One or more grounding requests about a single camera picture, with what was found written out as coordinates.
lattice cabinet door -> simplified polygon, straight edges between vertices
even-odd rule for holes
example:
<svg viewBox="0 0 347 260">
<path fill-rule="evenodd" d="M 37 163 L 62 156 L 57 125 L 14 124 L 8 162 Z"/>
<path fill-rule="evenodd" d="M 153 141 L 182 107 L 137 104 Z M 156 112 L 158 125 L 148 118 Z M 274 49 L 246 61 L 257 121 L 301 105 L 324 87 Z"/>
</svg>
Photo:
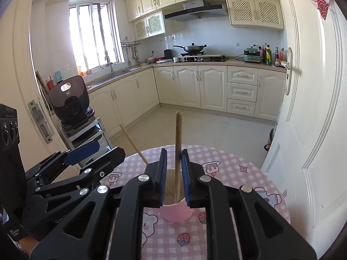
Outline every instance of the lattice cabinet door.
<svg viewBox="0 0 347 260">
<path fill-rule="evenodd" d="M 279 0 L 254 0 L 259 26 L 284 30 Z"/>
<path fill-rule="evenodd" d="M 133 22 L 136 41 L 149 37 L 146 18 Z"/>
<path fill-rule="evenodd" d="M 162 12 L 155 13 L 146 17 L 149 36 L 165 33 L 165 25 Z"/>
<path fill-rule="evenodd" d="M 227 0 L 231 25 L 258 25 L 254 0 Z"/>
</svg>

silver screw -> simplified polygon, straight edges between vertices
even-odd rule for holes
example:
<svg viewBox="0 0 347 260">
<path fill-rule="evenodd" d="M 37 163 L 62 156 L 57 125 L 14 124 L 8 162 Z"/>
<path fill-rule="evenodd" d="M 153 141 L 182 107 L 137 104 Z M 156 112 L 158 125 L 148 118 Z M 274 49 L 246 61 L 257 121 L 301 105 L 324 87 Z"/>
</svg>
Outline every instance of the silver screw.
<svg viewBox="0 0 347 260">
<path fill-rule="evenodd" d="M 243 186 L 241 187 L 241 190 L 242 190 L 243 192 L 249 193 L 249 192 L 252 191 L 252 188 L 251 188 L 250 186 L 243 185 Z"/>
<path fill-rule="evenodd" d="M 138 180 L 141 182 L 147 182 L 150 179 L 150 177 L 147 174 L 142 174 L 138 177 Z"/>
<path fill-rule="evenodd" d="M 105 193 L 108 191 L 108 187 L 105 185 L 101 185 L 98 187 L 98 193 Z"/>
<path fill-rule="evenodd" d="M 206 183 L 208 183 L 209 181 L 211 181 L 211 177 L 209 176 L 209 175 L 202 175 L 201 177 L 200 177 L 200 180 L 201 181 L 203 181 L 203 182 L 206 182 Z"/>
<path fill-rule="evenodd" d="M 79 191 L 79 194 L 80 195 L 85 195 L 85 194 L 87 194 L 88 193 L 88 189 L 87 188 L 83 188 L 83 189 L 81 189 L 80 191 Z"/>
</svg>

window bar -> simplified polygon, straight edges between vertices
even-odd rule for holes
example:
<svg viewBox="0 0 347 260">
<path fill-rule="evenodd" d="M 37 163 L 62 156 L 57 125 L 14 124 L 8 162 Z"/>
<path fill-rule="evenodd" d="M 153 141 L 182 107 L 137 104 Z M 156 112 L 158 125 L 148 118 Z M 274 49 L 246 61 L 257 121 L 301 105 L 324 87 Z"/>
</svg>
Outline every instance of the window bar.
<svg viewBox="0 0 347 260">
<path fill-rule="evenodd" d="M 76 5 L 76 9 L 77 9 L 77 22 L 78 22 L 78 24 L 79 24 L 79 38 L 81 39 L 81 45 L 82 45 L 82 52 L 83 52 L 84 62 L 86 63 L 86 69 L 89 70 L 88 62 L 87 62 L 87 57 L 86 57 L 86 54 L 84 53 L 84 45 L 83 45 L 83 39 L 82 39 L 82 31 L 81 31 L 81 25 L 80 25 L 80 22 L 79 22 L 79 5 Z"/>
<path fill-rule="evenodd" d="M 89 15 L 90 15 L 90 18 L 91 18 L 91 23 L 92 23 L 92 28 L 93 28 L 94 44 L 95 44 L 95 49 L 96 49 L 96 51 L 97 51 L 98 63 L 99 63 L 99 67 L 101 67 L 101 65 L 100 65 L 100 60 L 99 60 L 98 48 L 97 48 L 97 39 L 96 39 L 96 37 L 95 37 L 95 30 L 94 30 L 93 4 L 92 4 L 92 3 L 90 3 Z"/>
<path fill-rule="evenodd" d="M 116 51 L 116 41 L 115 41 L 115 38 L 116 38 L 116 33 L 115 33 L 115 30 L 114 30 L 114 24 L 112 22 L 112 12 L 111 12 L 111 4 L 107 4 L 107 13 L 108 13 L 108 18 L 109 18 L 109 23 L 110 23 L 110 27 L 111 27 L 111 35 L 112 35 L 112 42 L 113 42 L 113 51 L 115 52 L 115 56 L 116 56 L 116 61 L 118 62 L 118 53 Z"/>
<path fill-rule="evenodd" d="M 101 20 L 101 6 L 100 6 L 100 3 L 98 3 L 97 5 L 98 5 L 98 14 L 99 14 L 99 22 L 100 22 L 100 31 L 101 31 L 102 43 L 104 44 L 105 56 L 107 56 L 108 53 L 107 53 L 107 50 L 106 50 L 104 28 L 102 27 L 102 20 Z"/>
</svg>

tile floor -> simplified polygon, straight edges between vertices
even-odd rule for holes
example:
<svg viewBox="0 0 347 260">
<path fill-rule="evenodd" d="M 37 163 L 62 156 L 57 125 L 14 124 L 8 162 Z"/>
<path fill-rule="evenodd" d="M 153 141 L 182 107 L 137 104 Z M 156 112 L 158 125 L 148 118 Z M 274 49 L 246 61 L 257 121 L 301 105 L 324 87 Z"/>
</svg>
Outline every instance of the tile floor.
<svg viewBox="0 0 347 260">
<path fill-rule="evenodd" d="M 176 111 L 160 107 L 133 127 L 129 133 L 139 150 L 175 144 Z M 182 112 L 182 144 L 209 146 L 232 153 L 261 167 L 267 155 L 271 125 L 211 114 Z M 125 150 L 126 156 L 135 153 L 125 135 L 112 137 L 113 146 Z"/>
</svg>

round table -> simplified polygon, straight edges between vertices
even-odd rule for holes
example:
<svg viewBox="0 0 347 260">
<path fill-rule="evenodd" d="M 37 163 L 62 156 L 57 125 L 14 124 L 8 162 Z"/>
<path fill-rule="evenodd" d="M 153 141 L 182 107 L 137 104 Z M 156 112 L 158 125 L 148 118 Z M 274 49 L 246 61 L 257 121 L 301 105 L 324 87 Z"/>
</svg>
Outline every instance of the round table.
<svg viewBox="0 0 347 260">
<path fill-rule="evenodd" d="M 161 149 L 168 154 L 168 168 L 175 167 L 175 145 L 142 151 L 149 163 L 158 161 Z M 252 163 L 222 150 L 205 146 L 182 145 L 190 161 L 203 166 L 205 173 L 224 185 L 254 188 L 288 222 L 290 216 L 286 203 L 272 181 Z M 145 163 L 138 154 L 127 157 L 112 173 L 101 180 L 110 188 L 125 185 L 131 178 L 144 172 Z M 155 208 L 144 208 L 142 228 L 142 259 L 207 259 L 205 208 L 195 209 L 193 215 L 182 223 L 163 219 Z"/>
</svg>

